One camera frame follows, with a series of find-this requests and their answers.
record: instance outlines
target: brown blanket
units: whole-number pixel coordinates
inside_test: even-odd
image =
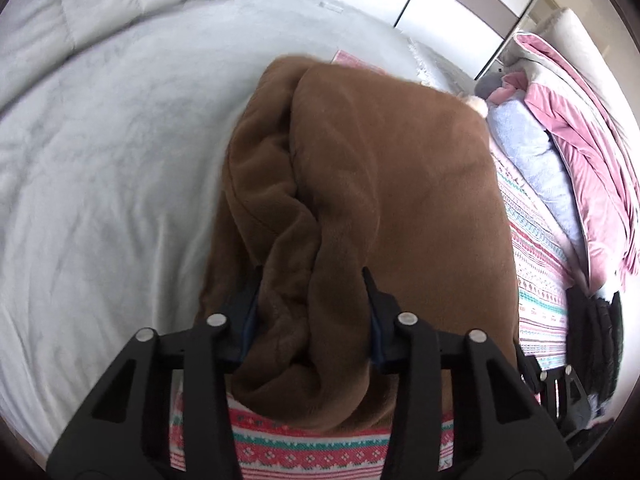
[[[488,131],[451,95],[276,60],[228,146],[198,318],[254,266],[262,331],[230,387],[263,416],[323,432],[388,420],[396,380],[370,368],[365,266],[403,310],[440,330],[482,328],[515,363],[516,274]]]

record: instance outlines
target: gray bed sheet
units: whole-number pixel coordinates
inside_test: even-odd
[[[264,69],[338,49],[444,91],[471,84],[331,0],[190,0],[89,46],[4,110],[0,414],[38,452],[137,329],[190,327],[226,143]]]

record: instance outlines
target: striped blanket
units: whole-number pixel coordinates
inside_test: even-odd
[[[498,184],[511,224],[520,293],[520,343],[543,368],[564,364],[569,265],[552,229],[520,184],[522,178],[494,156]],[[229,399],[236,453],[246,480],[365,480],[382,472],[388,431],[327,438],[281,426]],[[182,389],[175,397],[170,426],[172,466],[185,469]],[[452,465],[453,420],[444,416],[440,468]]]

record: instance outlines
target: light blue towel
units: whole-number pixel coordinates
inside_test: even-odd
[[[571,179],[554,142],[524,103],[524,95],[518,90],[503,104],[490,105],[489,130],[571,240],[586,272],[584,236]]]

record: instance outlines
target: folded brown fabric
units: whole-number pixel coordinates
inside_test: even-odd
[[[369,363],[365,266],[403,310],[481,328],[515,364],[516,273],[488,131],[451,95],[276,60],[228,146],[198,319],[256,266],[262,329],[230,387],[263,416],[322,432],[388,420],[396,379]]]

